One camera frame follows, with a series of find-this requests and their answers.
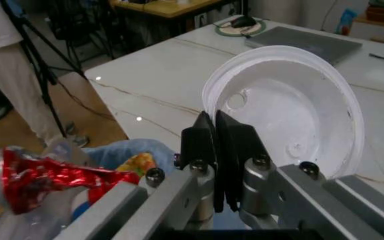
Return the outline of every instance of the hole in bowl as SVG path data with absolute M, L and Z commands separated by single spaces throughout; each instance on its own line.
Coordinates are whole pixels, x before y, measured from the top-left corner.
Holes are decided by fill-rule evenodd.
M 230 96 L 229 100 L 227 101 L 227 107 L 233 110 L 238 110 L 243 108 L 246 105 L 246 97 L 241 93 L 235 93 L 234 95 Z

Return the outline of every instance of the black cable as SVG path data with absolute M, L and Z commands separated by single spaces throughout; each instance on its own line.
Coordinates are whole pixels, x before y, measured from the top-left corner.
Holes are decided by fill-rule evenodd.
M 335 5 L 338 3 L 338 0 L 334 0 L 333 4 L 330 6 L 330 8 L 328 9 L 327 13 L 325 14 L 324 16 L 324 20 L 322 21 L 322 24 L 321 24 L 321 31 L 325 31 L 324 30 L 324 25 L 326 24 L 326 20 L 327 20 L 327 17 L 329 16 L 330 12 L 333 10 L 333 8 L 335 7 Z
M 106 113 L 102 113 L 102 112 L 98 112 L 94 109 L 92 109 L 91 107 L 85 105 L 78 97 L 76 97 L 75 95 L 73 95 L 69 90 L 68 88 L 63 84 L 61 83 L 60 81 L 58 81 L 58 84 L 60 84 L 60 86 L 64 89 L 64 91 L 67 93 L 67 95 L 69 95 L 69 97 L 74 101 L 76 102 L 78 105 L 80 105 L 81 107 L 83 107 L 84 109 L 88 110 L 89 112 L 91 112 L 92 114 L 95 114 L 97 116 L 100 116 L 104 119 L 107 119 L 107 120 L 111 120 L 111 121 L 114 121 L 116 122 L 116 120 L 113 118 L 112 115 L 110 114 L 106 114 Z

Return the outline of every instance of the white bowl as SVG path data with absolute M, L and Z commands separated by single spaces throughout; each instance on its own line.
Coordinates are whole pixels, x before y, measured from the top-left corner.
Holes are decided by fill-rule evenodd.
M 316 163 L 327 179 L 353 174 L 364 121 L 345 79 L 318 56 L 290 46 L 242 53 L 217 69 L 202 91 L 215 121 L 222 110 L 256 128 L 277 166 Z

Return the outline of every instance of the wooden desk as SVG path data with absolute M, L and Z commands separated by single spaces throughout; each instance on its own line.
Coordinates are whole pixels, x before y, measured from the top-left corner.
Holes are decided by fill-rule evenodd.
M 190 3 L 188 4 L 178 4 L 175 0 L 156 0 L 143 5 L 139 3 L 112 0 L 111 4 L 114 7 L 172 19 L 221 2 L 224 2 L 224 0 L 190 0 Z

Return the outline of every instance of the laptop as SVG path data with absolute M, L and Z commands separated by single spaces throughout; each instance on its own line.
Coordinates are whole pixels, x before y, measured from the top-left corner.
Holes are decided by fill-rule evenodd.
M 350 53 L 358 50 L 359 42 L 322 36 L 310 32 L 277 26 L 245 40 L 245 45 L 260 48 L 271 45 L 286 45 L 309 51 L 335 65 Z

